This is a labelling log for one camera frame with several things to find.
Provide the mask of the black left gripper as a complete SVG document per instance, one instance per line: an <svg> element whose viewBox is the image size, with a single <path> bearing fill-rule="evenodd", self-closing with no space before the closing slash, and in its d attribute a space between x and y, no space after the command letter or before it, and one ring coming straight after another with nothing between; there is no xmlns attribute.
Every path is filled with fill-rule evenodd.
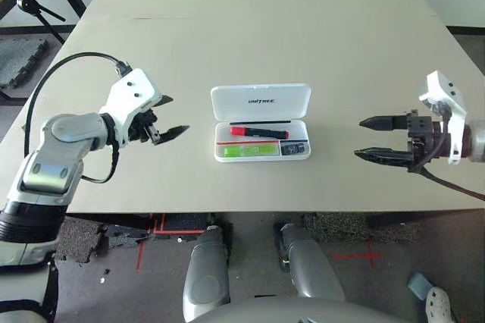
<svg viewBox="0 0 485 323"><path fill-rule="evenodd" d="M154 107L172 102L174 99L170 96L163 95L161 99L154 104ZM153 110L149 109L143 113L138 113L128 129L128 140L130 142L140 141L145 143L151 141L154 145L160 145L176 139L182 133L189 129L188 125L181 125L172 127L164 133L159 133L155 128L154 123L157 121L157 116Z"/></svg>

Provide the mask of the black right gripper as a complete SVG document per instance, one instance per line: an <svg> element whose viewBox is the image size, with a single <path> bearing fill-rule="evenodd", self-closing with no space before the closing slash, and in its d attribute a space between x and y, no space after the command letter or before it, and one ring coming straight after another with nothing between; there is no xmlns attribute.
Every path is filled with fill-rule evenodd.
<svg viewBox="0 0 485 323"><path fill-rule="evenodd" d="M370 147L354 151L359 158L379 165L408 167L408 172L420 173L434 158L449 156L450 135L431 116L420 116L417 110L404 115L380 115L359 122L360 127L377 131L407 130L408 150Z"/></svg>

